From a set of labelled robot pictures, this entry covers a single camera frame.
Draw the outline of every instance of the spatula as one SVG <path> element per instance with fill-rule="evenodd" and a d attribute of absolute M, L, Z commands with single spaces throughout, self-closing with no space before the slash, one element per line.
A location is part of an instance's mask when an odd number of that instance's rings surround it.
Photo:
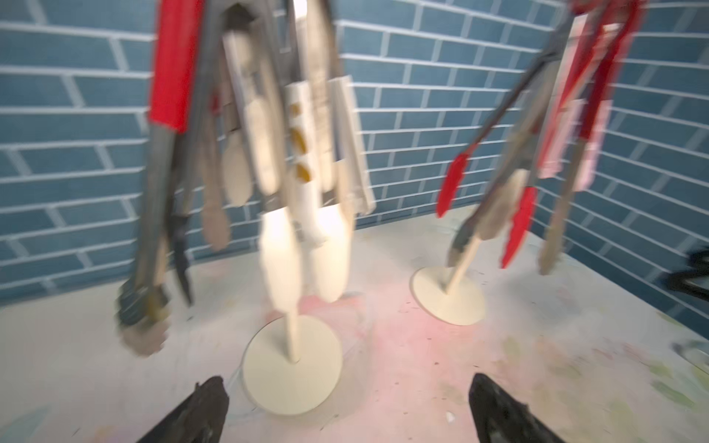
<path fill-rule="evenodd" d="M 250 46 L 242 48 L 243 57 L 250 63 L 253 55 Z M 222 154 L 222 177 L 226 196 L 234 206 L 244 206 L 253 194 L 253 177 L 244 148 L 241 122 L 234 103 L 234 91 L 226 65 L 223 48 L 219 57 L 219 98 L 222 106 L 222 120 L 226 133 L 226 148 Z"/>
<path fill-rule="evenodd" d="M 229 217 L 224 212 L 219 183 L 219 160 L 216 127 L 211 112 L 205 112 L 203 146 L 199 150 L 199 169 L 202 173 L 202 235 L 213 251 L 225 249 L 231 241 Z"/>
<path fill-rule="evenodd" d="M 241 52 L 246 51 L 243 46 L 253 44 L 249 35 L 231 31 L 225 34 L 223 42 L 234 87 L 241 92 L 241 96 L 235 94 L 235 97 L 237 103 L 241 101 L 238 108 L 244 116 L 250 158 L 263 195 L 258 240 L 261 269 L 274 308 L 286 315 L 288 355 L 296 362 L 299 360 L 298 301 L 303 290 L 301 254 L 288 206 L 279 195 L 283 180 L 273 141 L 273 125 L 278 122 L 271 119 L 268 101 L 255 87 L 253 66 L 244 65 L 239 59 Z"/>
<path fill-rule="evenodd" d="M 307 80 L 311 85 L 315 142 L 318 154 L 320 191 L 324 206 L 318 209 L 317 219 L 325 241 L 309 251 L 316 293 L 324 301 L 337 300 L 347 286 L 350 272 L 350 228 L 342 217 L 340 202 L 336 199 L 335 153 L 333 151 L 333 127 L 330 114 L 330 91 L 328 67 L 337 64 L 337 53 L 328 54 L 323 41 L 334 40 L 332 28 L 323 10 L 321 0 L 308 0 L 306 17 Z"/>

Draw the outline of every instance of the paint stain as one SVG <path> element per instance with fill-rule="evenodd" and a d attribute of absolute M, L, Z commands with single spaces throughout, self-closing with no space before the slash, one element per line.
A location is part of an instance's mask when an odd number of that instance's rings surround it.
<path fill-rule="evenodd" d="M 532 388 L 532 404 L 542 414 L 548 413 L 553 408 L 554 399 L 552 393 L 543 383 L 538 383 Z"/>
<path fill-rule="evenodd" d="M 697 379 L 699 384 L 705 391 L 709 391 L 709 374 L 692 365 L 692 375 Z"/>
<path fill-rule="evenodd" d="M 522 350 L 517 340 L 513 337 L 505 338 L 505 341 L 502 342 L 502 350 L 510 363 L 519 364 Z"/>
<path fill-rule="evenodd" d="M 443 398 L 443 400 L 450 398 L 450 400 L 456 405 L 465 404 L 465 398 L 455 386 L 449 385 L 445 382 L 440 382 L 438 384 L 438 387 L 441 390 L 441 397 Z"/>
<path fill-rule="evenodd" d="M 610 402 L 607 414 L 613 428 L 613 435 L 619 442 L 635 443 L 637 441 L 637 419 L 625 401 L 616 399 Z"/>
<path fill-rule="evenodd" d="M 600 349 L 593 348 L 593 354 L 597 357 L 605 357 L 608 360 L 613 360 L 613 354 L 606 351 L 601 351 Z"/>
<path fill-rule="evenodd" d="M 654 374 L 658 377 L 672 378 L 672 370 L 661 361 L 651 361 L 645 363 L 644 365 L 647 366 L 647 369 L 650 371 L 651 374 Z"/>
<path fill-rule="evenodd" d="M 660 311 L 657 311 L 657 316 L 660 317 L 662 320 L 665 320 L 666 322 L 670 323 L 671 325 L 679 326 L 679 327 L 684 327 L 684 325 L 677 320 L 673 319 L 666 313 L 661 313 Z"/>
<path fill-rule="evenodd" d="M 579 367 L 572 363 L 563 366 L 551 366 L 549 367 L 549 371 L 555 376 L 569 378 L 571 380 L 578 380 L 584 376 Z"/>
<path fill-rule="evenodd" d="M 684 406 L 685 408 L 689 409 L 694 409 L 696 406 L 696 403 L 694 403 L 689 397 L 685 396 L 679 391 L 675 391 L 673 388 L 670 388 L 667 386 L 665 383 L 661 381 L 653 381 L 651 383 L 652 388 L 662 394 L 665 398 L 668 400 L 672 401 L 675 404 L 678 404 L 680 406 Z"/>
<path fill-rule="evenodd" d="M 43 406 L 0 427 L 0 443 L 28 442 L 49 412 L 50 407 Z"/>
<path fill-rule="evenodd" d="M 675 443 L 692 443 L 692 440 L 684 434 L 680 434 L 676 430 L 671 430 L 669 434 L 672 436 L 672 441 Z"/>
<path fill-rule="evenodd" d="M 113 432 L 113 426 L 101 426 L 91 438 L 91 443 L 104 443 Z"/>

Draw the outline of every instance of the red handle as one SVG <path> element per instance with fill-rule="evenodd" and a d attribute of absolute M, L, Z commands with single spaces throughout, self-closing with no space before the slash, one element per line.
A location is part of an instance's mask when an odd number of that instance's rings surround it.
<path fill-rule="evenodd" d="M 149 118 L 178 133 L 187 129 L 203 0 L 162 0 L 155 44 Z"/>
<path fill-rule="evenodd" d="M 527 235 L 527 230 L 532 223 L 532 213 L 534 212 L 535 203 L 537 203 L 537 188 L 529 186 L 525 188 L 520 200 L 520 207 L 515 216 L 512 217 L 510 239 L 507 241 L 505 254 L 502 256 L 502 269 L 505 269 L 512 259 L 515 258 L 515 255 L 517 255 L 517 251 L 520 249 L 522 241 Z"/>
<path fill-rule="evenodd" d="M 627 53 L 630 48 L 630 42 L 632 41 L 632 38 L 630 38 L 631 33 L 635 32 L 640 26 L 640 19 L 642 17 L 641 1 L 644 0 L 631 0 L 628 4 L 627 20 L 610 44 L 608 52 L 598 66 L 598 71 L 593 79 L 593 88 L 588 97 L 586 115 L 584 115 L 581 122 L 581 129 L 579 131 L 580 138 L 585 140 L 590 138 L 601 102 L 605 100 L 606 96 L 613 89 L 609 85 L 617 75 L 618 67 L 620 66 L 620 63 L 617 63 L 616 60 L 619 56 L 624 56 Z"/>
<path fill-rule="evenodd" d="M 592 9 L 595 9 L 601 4 L 601 1 L 602 0 L 588 0 L 584 3 L 581 0 L 573 0 L 571 2 L 571 13 L 575 16 L 580 16 L 581 14 L 585 14 L 590 12 Z"/>
<path fill-rule="evenodd" d="M 455 191 L 458 190 L 467 167 L 468 154 L 465 152 L 458 154 L 458 157 L 455 157 L 450 166 L 448 166 L 448 174 L 443 180 L 441 192 L 438 193 L 438 202 L 436 203 L 436 216 L 438 218 L 441 218 L 450 209 L 455 197 Z"/>

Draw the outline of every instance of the utensil handle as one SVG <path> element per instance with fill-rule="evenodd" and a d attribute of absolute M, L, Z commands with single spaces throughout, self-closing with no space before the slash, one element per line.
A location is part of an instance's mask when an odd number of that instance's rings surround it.
<path fill-rule="evenodd" d="M 569 172 L 566 174 L 562 193 L 557 200 L 552 214 L 552 220 L 549 222 L 545 235 L 545 243 L 539 255 L 540 273 L 548 275 L 557 261 L 557 257 L 562 250 L 564 229 L 566 228 L 566 217 L 569 216 L 571 210 L 571 200 L 574 197 L 574 183 L 576 176 L 579 174 L 581 160 L 584 158 L 584 150 L 586 149 L 587 141 L 579 138 L 579 141 L 574 146 L 574 151 L 571 154 L 571 163 Z"/>
<path fill-rule="evenodd" d="M 202 190 L 204 205 L 201 214 L 203 235 L 213 251 L 221 251 L 231 241 L 231 230 L 227 215 L 222 207 L 222 186 L 219 180 L 218 165 L 219 148 L 217 147 L 214 117 L 209 112 L 205 113 L 202 146 L 198 148 L 200 149 L 198 161 L 204 184 Z"/>
<path fill-rule="evenodd" d="M 298 306 L 286 313 L 286 346 L 288 360 L 298 363 L 301 359 L 301 338 L 298 329 Z"/>
<path fill-rule="evenodd" d="M 458 265 L 453 269 L 453 275 L 451 275 L 450 280 L 448 281 L 448 284 L 445 287 L 445 293 L 447 295 L 455 295 L 455 293 L 457 292 L 458 284 L 460 284 L 460 280 L 463 278 L 465 271 L 472 263 L 473 258 L 475 258 L 475 254 L 478 252 L 478 247 L 480 246 L 481 242 L 482 240 L 480 239 L 480 237 L 475 235 L 473 237 L 473 240 L 470 242 L 470 245 L 468 245 L 468 247 L 465 249 L 463 257 L 461 257 L 460 261 L 458 262 Z"/>

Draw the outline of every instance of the silicone tongs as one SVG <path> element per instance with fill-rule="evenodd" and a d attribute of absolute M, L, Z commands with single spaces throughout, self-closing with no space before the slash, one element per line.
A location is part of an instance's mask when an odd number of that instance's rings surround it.
<path fill-rule="evenodd" d="M 612 91 L 610 83 L 613 82 L 620 66 L 617 60 L 619 56 L 622 57 L 628 51 L 632 33 L 640 25 L 642 18 L 641 5 L 643 2 L 644 0 L 630 0 L 627 3 L 617 0 L 609 1 L 599 14 L 596 28 L 586 36 L 586 42 L 581 42 L 580 50 L 574 55 L 574 63 L 571 66 L 569 79 L 563 85 L 560 99 L 555 103 L 556 106 L 550 106 L 549 108 L 551 116 L 550 118 L 547 117 L 547 123 L 548 126 L 552 127 L 552 130 L 547 130 L 543 133 L 543 142 L 537 150 L 537 159 L 533 165 L 535 170 L 529 175 L 529 181 L 520 201 L 519 210 L 513 217 L 510 239 L 501 262 L 503 268 L 507 267 L 512 258 L 514 258 L 529 229 L 537 199 L 537 189 L 535 188 L 536 168 L 546 158 L 558 118 L 570 100 L 575 97 L 574 93 L 581 90 L 581 87 L 594 71 L 594 67 L 597 66 L 598 69 L 595 69 L 588 104 L 581 119 L 579 139 L 572 148 L 571 164 L 564 180 L 561 196 L 557 201 L 554 214 L 547 228 L 545 245 L 540 252 L 541 274 L 546 275 L 551 272 L 562 249 L 566 217 L 571 209 L 574 184 L 579 173 L 581 160 L 584 158 L 584 151 L 596 124 L 601 103 L 610 96 Z M 622 24 L 620 31 L 615 34 L 618 27 L 615 23 L 623 15 L 625 15 L 625 22 Z"/>
<path fill-rule="evenodd" d="M 537 78 L 543 71 L 544 68 L 551 62 L 560 60 L 564 53 L 564 48 L 566 47 L 566 39 L 569 35 L 569 29 L 573 23 L 574 16 L 587 13 L 598 4 L 598 0 L 593 0 L 583 5 L 580 1 L 575 1 L 571 8 L 572 14 L 569 14 L 564 22 L 553 32 L 549 37 L 549 42 L 545 49 L 539 53 L 539 55 L 532 61 L 530 67 L 522 75 L 520 81 L 515 85 L 514 89 L 507 93 L 502 103 L 495 109 L 495 111 L 485 120 L 480 131 L 478 131 L 476 137 L 468 145 L 468 147 L 458 154 L 455 159 L 451 162 L 448 167 L 448 172 L 446 178 L 443 181 L 441 187 L 441 192 L 438 196 L 438 202 L 436 205 L 436 214 L 440 218 L 442 217 L 448 209 L 450 209 L 451 202 L 455 196 L 455 192 L 463 179 L 463 174 L 468 165 L 468 159 L 470 154 L 478 147 L 481 141 L 489 135 L 493 130 L 495 125 L 497 125 L 505 115 L 507 110 L 517 101 L 519 96 L 524 90 L 526 90 L 532 81 Z"/>

